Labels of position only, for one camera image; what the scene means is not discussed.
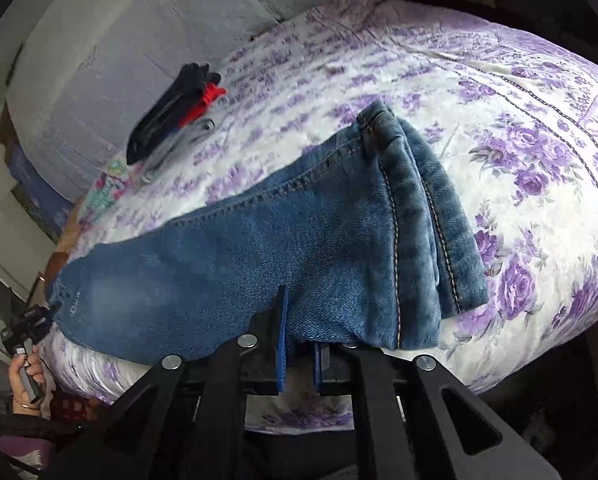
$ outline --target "jeans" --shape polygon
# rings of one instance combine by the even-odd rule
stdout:
[[[452,184],[379,101],[238,196],[95,246],[48,285],[71,340],[144,364],[211,354],[290,289],[287,336],[434,346],[442,317],[488,300]]]

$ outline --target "bracelet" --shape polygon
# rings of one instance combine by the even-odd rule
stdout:
[[[18,400],[15,399],[15,402],[19,405],[22,406],[23,408],[25,408],[26,410],[33,410],[34,412],[40,412],[41,408],[35,408],[34,406],[28,406],[22,402],[19,402]]]

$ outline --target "blue fabric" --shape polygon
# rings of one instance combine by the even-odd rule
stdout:
[[[10,175],[21,183],[28,198],[39,208],[41,218],[60,234],[70,215],[72,202],[61,196],[36,172],[19,144],[12,149],[8,169]]]
[[[95,246],[49,301],[71,340],[153,364],[211,354],[272,307],[281,283],[289,338],[390,349],[434,346],[442,317],[488,300],[445,171],[374,102],[247,192]]]

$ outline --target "mattress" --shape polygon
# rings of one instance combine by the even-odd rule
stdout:
[[[444,320],[425,352],[479,393],[598,320],[598,66],[454,10],[335,0],[237,50],[220,72],[223,122],[188,160],[122,196],[71,258],[246,190],[380,98],[434,149],[486,269],[488,304]],[[146,370],[56,327],[42,346],[59,382],[106,402]],[[249,399],[246,427],[350,429],[349,398],[320,399],[308,372],[297,367],[278,398]]]

